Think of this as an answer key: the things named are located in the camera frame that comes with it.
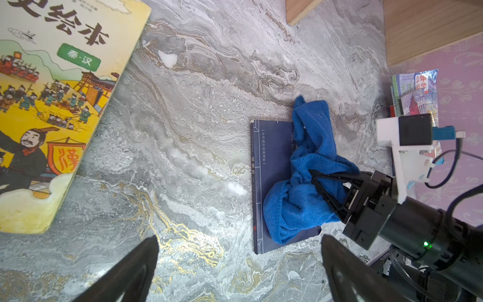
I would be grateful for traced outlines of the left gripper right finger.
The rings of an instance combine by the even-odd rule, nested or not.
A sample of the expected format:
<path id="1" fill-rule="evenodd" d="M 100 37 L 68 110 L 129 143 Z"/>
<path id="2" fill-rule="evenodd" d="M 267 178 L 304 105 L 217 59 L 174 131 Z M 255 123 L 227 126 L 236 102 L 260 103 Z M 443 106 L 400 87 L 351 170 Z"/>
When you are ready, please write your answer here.
<path id="1" fill-rule="evenodd" d="M 333 301 L 407 301 L 333 236 L 322 236 L 321 254 Z"/>

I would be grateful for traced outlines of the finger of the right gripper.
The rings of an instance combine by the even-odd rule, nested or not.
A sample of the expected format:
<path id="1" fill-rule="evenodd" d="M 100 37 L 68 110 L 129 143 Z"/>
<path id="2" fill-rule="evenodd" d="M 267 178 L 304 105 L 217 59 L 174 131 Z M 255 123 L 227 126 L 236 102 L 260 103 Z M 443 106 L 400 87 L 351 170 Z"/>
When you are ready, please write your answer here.
<path id="1" fill-rule="evenodd" d="M 368 197 L 364 197 L 364 194 L 371 182 L 371 172 L 362 171 L 359 174 L 346 172 L 323 174 L 317 170 L 310 169 L 309 173 L 311 175 L 311 183 L 316 188 L 318 194 L 328 203 L 342 223 L 348 223 L 351 217 L 354 214 L 358 215 L 362 211 L 363 206 L 366 205 Z M 339 202 L 335 196 L 331 195 L 320 182 L 320 179 L 348 183 L 350 187 L 345 187 L 344 189 L 346 192 L 345 201 L 343 203 Z"/>

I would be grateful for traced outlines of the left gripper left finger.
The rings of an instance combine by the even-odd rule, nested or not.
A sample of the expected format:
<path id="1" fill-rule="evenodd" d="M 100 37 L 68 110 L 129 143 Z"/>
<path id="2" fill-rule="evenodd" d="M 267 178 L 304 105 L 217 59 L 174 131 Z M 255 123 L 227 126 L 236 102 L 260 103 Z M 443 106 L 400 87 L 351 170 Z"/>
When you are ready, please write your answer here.
<path id="1" fill-rule="evenodd" d="M 75 301 L 146 301 L 158 252 L 157 238 L 145 239 Z"/>

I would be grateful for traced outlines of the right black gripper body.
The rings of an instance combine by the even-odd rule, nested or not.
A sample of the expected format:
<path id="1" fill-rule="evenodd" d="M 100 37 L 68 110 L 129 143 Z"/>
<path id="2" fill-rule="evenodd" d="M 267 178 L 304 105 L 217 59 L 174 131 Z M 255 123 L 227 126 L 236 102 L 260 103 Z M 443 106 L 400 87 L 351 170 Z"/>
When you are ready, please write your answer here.
<path id="1" fill-rule="evenodd" d="M 350 218 L 344 235 L 366 250 L 381 237 L 413 260 L 445 260 L 443 211 L 410 197 L 398 203 L 392 196 L 395 180 L 379 171 L 343 173 L 341 178 L 352 185 L 345 203 Z"/>

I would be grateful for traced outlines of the blue cloth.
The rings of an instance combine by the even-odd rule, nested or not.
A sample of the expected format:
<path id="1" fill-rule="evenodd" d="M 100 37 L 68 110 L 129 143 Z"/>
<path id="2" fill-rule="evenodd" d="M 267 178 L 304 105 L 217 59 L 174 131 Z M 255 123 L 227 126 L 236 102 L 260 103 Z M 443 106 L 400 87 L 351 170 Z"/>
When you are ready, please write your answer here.
<path id="1" fill-rule="evenodd" d="M 275 183 L 263 203 L 265 224 L 278 244 L 286 244 L 303 230 L 339 221 L 312 183 L 312 170 L 326 176 L 360 172 L 353 162 L 337 154 L 326 101 L 306 102 L 298 96 L 293 124 L 297 149 L 291 156 L 291 177 Z"/>

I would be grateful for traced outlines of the dark blue book yellow label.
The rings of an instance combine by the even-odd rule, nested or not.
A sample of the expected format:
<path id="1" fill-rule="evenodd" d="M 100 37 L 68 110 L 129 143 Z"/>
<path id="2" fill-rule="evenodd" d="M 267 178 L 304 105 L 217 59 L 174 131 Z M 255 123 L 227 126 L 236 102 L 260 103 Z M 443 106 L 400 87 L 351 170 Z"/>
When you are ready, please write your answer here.
<path id="1" fill-rule="evenodd" d="M 275 183 L 290 178 L 290 157 L 296 144 L 291 122 L 252 120 L 250 136 L 254 252 L 261 255 L 283 246 L 270 237 L 263 202 Z"/>

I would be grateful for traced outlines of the colourful sunflower magazine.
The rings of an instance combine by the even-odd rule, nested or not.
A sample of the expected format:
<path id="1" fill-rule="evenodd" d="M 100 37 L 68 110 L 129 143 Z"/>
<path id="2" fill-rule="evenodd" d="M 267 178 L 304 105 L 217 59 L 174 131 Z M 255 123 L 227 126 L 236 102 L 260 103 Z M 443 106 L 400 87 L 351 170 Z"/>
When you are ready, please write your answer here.
<path id="1" fill-rule="evenodd" d="M 396 74 L 391 77 L 391 93 L 397 117 L 431 114 L 431 122 L 438 126 L 436 80 L 438 69 Z"/>

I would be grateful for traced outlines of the yellow history picture book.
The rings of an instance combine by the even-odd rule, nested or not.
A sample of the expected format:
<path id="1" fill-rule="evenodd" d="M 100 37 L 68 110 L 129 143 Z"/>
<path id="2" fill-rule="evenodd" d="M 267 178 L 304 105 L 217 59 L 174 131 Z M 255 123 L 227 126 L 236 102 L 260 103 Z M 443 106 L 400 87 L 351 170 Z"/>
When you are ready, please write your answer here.
<path id="1" fill-rule="evenodd" d="M 1 2 L 1 231 L 52 224 L 151 14 L 143 1 Z"/>

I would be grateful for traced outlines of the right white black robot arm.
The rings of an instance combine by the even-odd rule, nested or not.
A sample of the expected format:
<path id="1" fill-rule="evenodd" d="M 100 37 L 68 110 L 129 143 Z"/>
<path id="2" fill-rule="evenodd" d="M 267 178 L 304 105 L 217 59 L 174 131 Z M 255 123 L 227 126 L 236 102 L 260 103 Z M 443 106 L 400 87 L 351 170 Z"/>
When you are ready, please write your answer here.
<path id="1" fill-rule="evenodd" d="M 361 248 L 382 237 L 408 259 L 482 297 L 482 228 L 453 216 L 461 202 L 482 194 L 482 186 L 462 193 L 447 210 L 436 210 L 410 197 L 399 202 L 397 179 L 379 171 L 309 173 L 345 224 L 344 235 Z"/>

